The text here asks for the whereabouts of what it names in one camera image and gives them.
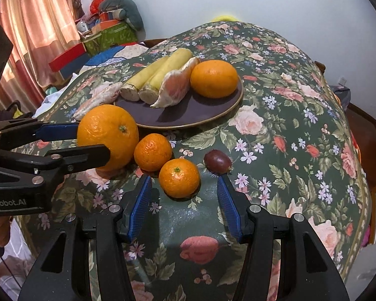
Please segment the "left hand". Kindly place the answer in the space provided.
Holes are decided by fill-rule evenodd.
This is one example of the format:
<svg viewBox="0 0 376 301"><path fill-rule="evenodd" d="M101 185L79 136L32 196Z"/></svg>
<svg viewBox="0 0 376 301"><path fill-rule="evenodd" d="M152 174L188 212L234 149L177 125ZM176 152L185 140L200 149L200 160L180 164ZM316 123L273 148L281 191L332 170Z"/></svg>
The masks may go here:
<svg viewBox="0 0 376 301"><path fill-rule="evenodd" d="M5 247L10 239L11 218L0 217L0 247Z"/></svg>

